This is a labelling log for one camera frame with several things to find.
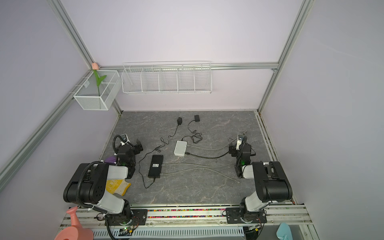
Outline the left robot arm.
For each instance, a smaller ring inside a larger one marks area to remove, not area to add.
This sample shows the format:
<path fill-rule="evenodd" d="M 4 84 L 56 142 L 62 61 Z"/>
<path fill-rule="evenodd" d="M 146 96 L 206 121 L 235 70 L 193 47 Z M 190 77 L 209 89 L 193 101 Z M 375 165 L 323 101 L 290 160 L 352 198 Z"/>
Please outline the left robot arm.
<path fill-rule="evenodd" d="M 133 145 L 122 142 L 119 147 L 113 144 L 116 161 L 113 163 L 96 161 L 82 163 L 67 184 L 63 198 L 81 208 L 95 210 L 104 215 L 107 226 L 143 226 L 147 220 L 145 211 L 133 211 L 128 200 L 118 198 L 107 191 L 107 183 L 112 180 L 131 179 L 136 170 L 136 155 L 143 151 L 139 140 Z"/>

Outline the black network switch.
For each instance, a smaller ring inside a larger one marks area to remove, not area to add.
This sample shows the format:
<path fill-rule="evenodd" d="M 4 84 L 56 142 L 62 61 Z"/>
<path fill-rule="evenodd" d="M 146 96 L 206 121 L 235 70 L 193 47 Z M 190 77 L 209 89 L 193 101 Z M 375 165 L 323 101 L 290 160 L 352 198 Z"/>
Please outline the black network switch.
<path fill-rule="evenodd" d="M 164 161 L 163 155 L 153 155 L 151 159 L 150 169 L 148 172 L 148 178 L 159 178 L 162 171 L 162 165 Z"/>

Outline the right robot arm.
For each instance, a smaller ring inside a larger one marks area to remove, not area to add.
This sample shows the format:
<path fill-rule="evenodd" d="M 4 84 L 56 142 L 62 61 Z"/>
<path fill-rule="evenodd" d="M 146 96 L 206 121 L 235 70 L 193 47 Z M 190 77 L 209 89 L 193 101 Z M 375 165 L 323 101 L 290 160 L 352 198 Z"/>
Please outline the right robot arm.
<path fill-rule="evenodd" d="M 264 224 L 267 222 L 265 208 L 274 203 L 293 198 L 291 184 L 280 162 L 252 162 L 252 147 L 245 141 L 229 145 L 229 153 L 236 158 L 235 170 L 239 179 L 251 179 L 255 191 L 242 199 L 238 207 L 224 211 L 229 224 Z"/>

